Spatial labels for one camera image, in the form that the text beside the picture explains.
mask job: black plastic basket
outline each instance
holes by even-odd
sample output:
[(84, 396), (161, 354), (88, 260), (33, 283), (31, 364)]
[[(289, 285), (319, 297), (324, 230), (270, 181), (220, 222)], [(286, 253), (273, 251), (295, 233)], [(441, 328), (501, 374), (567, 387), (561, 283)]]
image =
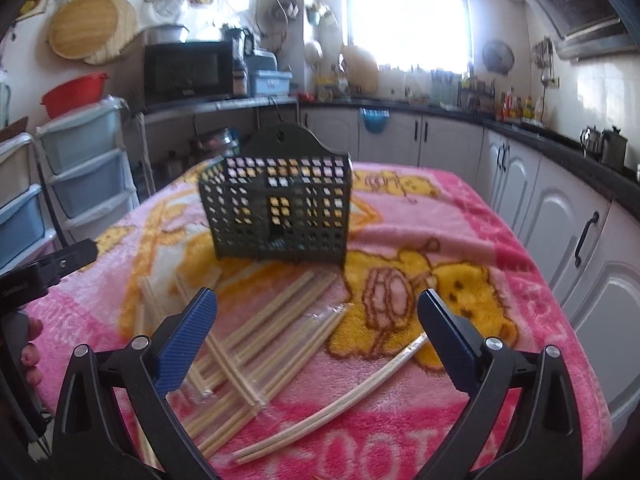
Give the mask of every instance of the black plastic basket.
[(217, 257), (344, 263), (351, 158), (306, 128), (257, 132), (238, 156), (214, 160), (199, 187)]

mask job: bright window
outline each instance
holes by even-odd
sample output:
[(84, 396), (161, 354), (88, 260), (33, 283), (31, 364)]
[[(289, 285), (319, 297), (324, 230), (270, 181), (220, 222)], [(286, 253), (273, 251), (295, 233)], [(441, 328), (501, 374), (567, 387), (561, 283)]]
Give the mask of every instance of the bright window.
[(463, 73), (470, 60), (466, 0), (348, 0), (350, 44), (379, 65)]

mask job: black microwave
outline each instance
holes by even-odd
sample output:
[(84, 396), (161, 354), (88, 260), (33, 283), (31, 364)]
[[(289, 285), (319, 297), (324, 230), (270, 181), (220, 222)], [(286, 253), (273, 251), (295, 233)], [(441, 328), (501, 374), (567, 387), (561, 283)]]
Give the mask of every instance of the black microwave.
[(233, 97), (233, 44), (190, 41), (145, 47), (145, 108), (184, 100), (206, 102)]

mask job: finger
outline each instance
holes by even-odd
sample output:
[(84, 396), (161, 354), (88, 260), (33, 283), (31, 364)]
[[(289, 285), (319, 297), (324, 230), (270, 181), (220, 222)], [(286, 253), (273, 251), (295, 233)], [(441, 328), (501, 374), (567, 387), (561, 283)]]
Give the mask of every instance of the finger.
[(29, 368), (25, 377), (31, 386), (38, 386), (42, 382), (42, 372), (36, 367)]
[(44, 324), (41, 320), (33, 317), (29, 318), (29, 341), (33, 341), (42, 334)]
[(28, 343), (22, 349), (21, 355), (22, 364), (25, 366), (35, 366), (40, 362), (40, 351), (33, 343)]

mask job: table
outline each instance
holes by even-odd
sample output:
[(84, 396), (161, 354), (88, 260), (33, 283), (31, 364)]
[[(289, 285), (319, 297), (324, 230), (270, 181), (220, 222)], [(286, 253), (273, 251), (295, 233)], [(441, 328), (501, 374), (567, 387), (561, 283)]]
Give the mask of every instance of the table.
[[(177, 275), (197, 287), (206, 284), (213, 268), (222, 269), (226, 285), (215, 288), (214, 330), (225, 338), (302, 272), (315, 268), (218, 260), (196, 192), (201, 169), (189, 171), (108, 229), (98, 239), (95, 264), (28, 306), (46, 327), (38, 343), (44, 374), (39, 391), (46, 405), (55, 407), (77, 344), (101, 351), (133, 337), (140, 278), (150, 280), (163, 308), (180, 309)], [(575, 333), (517, 238), (453, 174), (354, 164), (346, 264), (309, 311), (348, 304), (348, 313), (324, 348), (269, 403), (268, 416), (253, 420), (215, 453), (210, 462), (217, 472), (225, 480), (413, 479), (468, 398), (453, 388), (428, 345), (381, 388), (303, 440), (244, 466), (230, 456), (317, 412), (379, 370), (420, 333), (415, 298), (428, 287), (483, 335), (497, 335), (527, 351), (538, 352), (546, 344), (561, 349), (578, 400), (584, 471), (593, 470), (609, 447), (610, 416)], [(238, 348), (250, 342), (249, 337)], [(132, 424), (130, 406), (120, 400)], [(515, 396), (508, 397), (479, 463), (497, 450), (515, 402)], [(181, 420), (193, 411), (185, 400), (175, 409)]]

